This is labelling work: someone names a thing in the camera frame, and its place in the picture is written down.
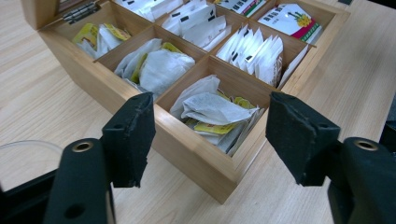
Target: screw hole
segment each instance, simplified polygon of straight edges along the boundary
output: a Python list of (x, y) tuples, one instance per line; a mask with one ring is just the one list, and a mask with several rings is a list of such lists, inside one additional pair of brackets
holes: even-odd
[(83, 151), (87, 151), (87, 150), (91, 149), (92, 147), (93, 147), (92, 142), (82, 142), (82, 143), (79, 143), (79, 144), (73, 146), (73, 151), (83, 152)]
[(378, 146), (376, 146), (370, 142), (367, 142), (367, 141), (357, 140), (357, 141), (355, 141), (355, 145), (357, 147), (360, 147), (361, 149), (368, 150), (368, 151), (378, 150)]
[(64, 212), (64, 216), (68, 219), (80, 217), (85, 212), (85, 206), (82, 203), (75, 203), (68, 207)]

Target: box lid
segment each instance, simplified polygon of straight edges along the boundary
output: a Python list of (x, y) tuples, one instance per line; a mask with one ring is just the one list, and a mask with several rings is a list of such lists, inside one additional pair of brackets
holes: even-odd
[(63, 14), (92, 0), (21, 0), (23, 14), (33, 29), (38, 30)]

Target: metal hinge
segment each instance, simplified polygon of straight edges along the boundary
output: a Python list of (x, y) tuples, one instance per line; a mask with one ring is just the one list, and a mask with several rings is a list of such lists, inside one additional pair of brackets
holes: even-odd
[(69, 24), (73, 24), (91, 15), (97, 10), (99, 10), (98, 6), (94, 2), (90, 2), (65, 14), (64, 20), (69, 22)]

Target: wooden table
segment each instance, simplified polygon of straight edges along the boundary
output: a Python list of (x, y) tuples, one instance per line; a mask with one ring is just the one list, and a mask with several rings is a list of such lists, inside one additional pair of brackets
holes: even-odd
[[(396, 90), (396, 11), (365, 0), (355, 0), (350, 7), (335, 0), (322, 2), (351, 15), (313, 75), (301, 76), (284, 91), (339, 125), (340, 140), (360, 136), (378, 141)], [(72, 82), (24, 21), (19, 1), (0, 1), (0, 28), (0, 145), (39, 139), (65, 147), (80, 138), (100, 137), (111, 115)], [(151, 150), (142, 188), (115, 190), (117, 219), (332, 223), (327, 187), (294, 183), (266, 144), (233, 195), (220, 205)]]

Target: wooden box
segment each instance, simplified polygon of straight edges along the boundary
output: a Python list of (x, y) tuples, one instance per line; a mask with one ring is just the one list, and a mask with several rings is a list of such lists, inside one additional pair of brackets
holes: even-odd
[[(243, 96), (254, 105), (268, 107), (270, 92), (278, 90), (215, 56), (226, 40), (206, 52), (165, 31), (161, 27), (163, 18), (150, 22), (112, 1), (98, 1), (96, 4), (100, 6), (100, 10), (73, 24), (68, 24), (60, 16), (71, 10), (71, 8), (67, 9), (65, 3), (60, 4), (56, 0), (22, 0), (21, 2), (26, 20), (37, 29), (69, 76), (111, 113), (116, 112), (127, 99), (139, 93), (113, 73), (120, 60), (129, 52), (151, 38), (157, 37), (171, 42), (190, 55), (196, 61), (196, 65), (156, 100), (154, 108), (157, 133), (152, 147), (217, 201), (224, 203), (227, 200), (266, 142), (266, 113), (233, 157), (224, 154), (168, 113), (185, 88), (211, 74), (218, 76), (221, 80), (221, 89), (228, 94)], [(226, 15), (227, 23), (233, 26), (233, 33), (242, 24), (248, 24), (253, 30), (260, 28), (265, 31), (264, 36), (279, 35), (285, 46), (282, 64), (284, 68), (306, 44), (257, 22), (259, 17), (279, 3), (298, 3), (324, 29), (315, 46), (310, 46), (308, 53), (286, 84), (292, 87), (301, 74), (310, 73), (315, 68), (346, 21), (348, 13), (314, 0), (269, 0), (250, 18), (216, 6), (218, 15)], [(108, 54), (94, 60), (71, 42), (73, 36), (87, 22), (112, 23), (121, 29), (126, 29), (132, 37)]]

